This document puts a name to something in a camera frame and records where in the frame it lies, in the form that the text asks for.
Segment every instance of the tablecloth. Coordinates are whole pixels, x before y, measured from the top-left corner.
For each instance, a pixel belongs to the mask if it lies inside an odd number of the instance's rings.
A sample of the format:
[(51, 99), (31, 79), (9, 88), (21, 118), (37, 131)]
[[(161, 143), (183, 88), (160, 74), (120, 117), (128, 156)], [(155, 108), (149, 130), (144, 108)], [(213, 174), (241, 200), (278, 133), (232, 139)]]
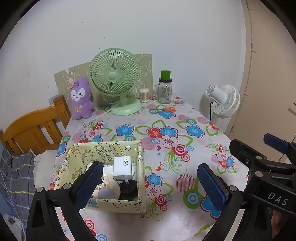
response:
[[(149, 103), (128, 116), (115, 116), (109, 109), (101, 107), (89, 119), (70, 120), (51, 180), (53, 189), (65, 152), (75, 142), (141, 140), (146, 212), (80, 210), (97, 240), (181, 241), (197, 237), (220, 215), (197, 178), (201, 163), (207, 163), (228, 185), (244, 190), (248, 168), (231, 156), (230, 139), (181, 97), (174, 95), (170, 104), (159, 104), (151, 97)], [(61, 209), (57, 212), (66, 237), (73, 241)]]

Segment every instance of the metal screw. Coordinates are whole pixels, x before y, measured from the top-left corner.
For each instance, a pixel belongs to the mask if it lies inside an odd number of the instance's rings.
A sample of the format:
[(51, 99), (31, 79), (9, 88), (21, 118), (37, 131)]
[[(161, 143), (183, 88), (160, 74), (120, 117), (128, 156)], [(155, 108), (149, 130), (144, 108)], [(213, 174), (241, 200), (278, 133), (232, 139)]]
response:
[(256, 175), (257, 177), (263, 177), (263, 173), (260, 172), (260, 171), (256, 171), (256, 172), (255, 172), (255, 175)]
[(66, 183), (66, 184), (63, 186), (64, 189), (69, 189), (70, 187), (71, 187), (71, 184), (70, 184), (70, 183)]
[(233, 185), (230, 185), (229, 186), (229, 189), (233, 192), (235, 192), (237, 190), (237, 187), (236, 186), (233, 186)]
[(38, 187), (38, 188), (36, 189), (37, 192), (42, 192), (42, 190), (43, 190), (43, 187)]

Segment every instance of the wooden bed frame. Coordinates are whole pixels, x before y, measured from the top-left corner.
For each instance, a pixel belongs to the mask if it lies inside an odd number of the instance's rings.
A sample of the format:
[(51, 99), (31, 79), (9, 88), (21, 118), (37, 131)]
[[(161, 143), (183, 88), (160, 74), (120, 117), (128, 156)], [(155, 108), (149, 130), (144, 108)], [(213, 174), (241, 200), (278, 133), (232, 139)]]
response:
[[(24, 115), (11, 123), (4, 133), (0, 133), (0, 140), (7, 150), (22, 154), (17, 144), (24, 153), (31, 149), (37, 155), (46, 150), (58, 149), (62, 134), (54, 120), (60, 118), (66, 128), (71, 114), (64, 96), (59, 96), (53, 101), (54, 106)], [(54, 144), (49, 144), (40, 125), (45, 127)]]

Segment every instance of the cotton swab container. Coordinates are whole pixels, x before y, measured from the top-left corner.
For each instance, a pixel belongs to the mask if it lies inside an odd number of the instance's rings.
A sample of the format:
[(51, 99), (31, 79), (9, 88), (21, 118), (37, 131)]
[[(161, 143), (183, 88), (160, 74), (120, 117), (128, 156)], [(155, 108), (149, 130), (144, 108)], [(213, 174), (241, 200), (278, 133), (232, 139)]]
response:
[(146, 103), (149, 101), (149, 89), (148, 88), (141, 88), (140, 90), (140, 101), (142, 103)]

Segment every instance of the white fan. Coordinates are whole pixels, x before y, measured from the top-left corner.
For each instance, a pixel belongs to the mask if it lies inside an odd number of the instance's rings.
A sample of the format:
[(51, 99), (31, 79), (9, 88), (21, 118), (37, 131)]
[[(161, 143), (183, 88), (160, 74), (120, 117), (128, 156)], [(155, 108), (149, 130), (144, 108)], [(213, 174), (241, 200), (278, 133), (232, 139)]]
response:
[(207, 88), (207, 95), (216, 102), (212, 112), (221, 119), (232, 116), (240, 104), (239, 92), (232, 85), (223, 85), (220, 88), (210, 85)]

